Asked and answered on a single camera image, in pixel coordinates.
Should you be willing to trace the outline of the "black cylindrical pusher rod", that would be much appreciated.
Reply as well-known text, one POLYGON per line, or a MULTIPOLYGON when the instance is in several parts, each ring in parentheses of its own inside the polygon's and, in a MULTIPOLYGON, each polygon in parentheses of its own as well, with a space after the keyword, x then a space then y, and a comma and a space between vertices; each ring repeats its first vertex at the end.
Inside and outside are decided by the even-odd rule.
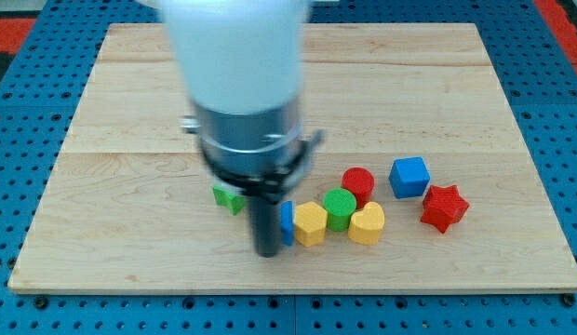
POLYGON ((261 197, 250 197, 248 214, 255 251, 265 258, 274 257, 282 239, 279 205, 261 197))

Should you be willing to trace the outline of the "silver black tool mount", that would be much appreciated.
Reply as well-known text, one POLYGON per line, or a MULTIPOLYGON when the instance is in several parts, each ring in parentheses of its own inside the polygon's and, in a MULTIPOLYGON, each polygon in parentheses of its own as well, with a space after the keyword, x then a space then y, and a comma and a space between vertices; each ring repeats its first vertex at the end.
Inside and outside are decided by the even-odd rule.
POLYGON ((196 135, 212 176, 234 193, 269 203, 282 201, 301 183, 324 140, 321 129, 302 136, 297 98, 248 114, 193 107, 195 113, 181 119, 181 128, 196 135))

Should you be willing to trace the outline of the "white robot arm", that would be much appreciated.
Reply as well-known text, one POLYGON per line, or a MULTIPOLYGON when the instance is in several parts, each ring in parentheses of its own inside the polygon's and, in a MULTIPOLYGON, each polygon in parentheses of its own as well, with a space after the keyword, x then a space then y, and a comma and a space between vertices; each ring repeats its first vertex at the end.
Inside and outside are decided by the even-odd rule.
POLYGON ((279 206, 307 175, 318 130, 304 138, 302 38, 311 4, 301 0, 158 0, 211 175, 248 200, 255 251, 282 242, 279 206))

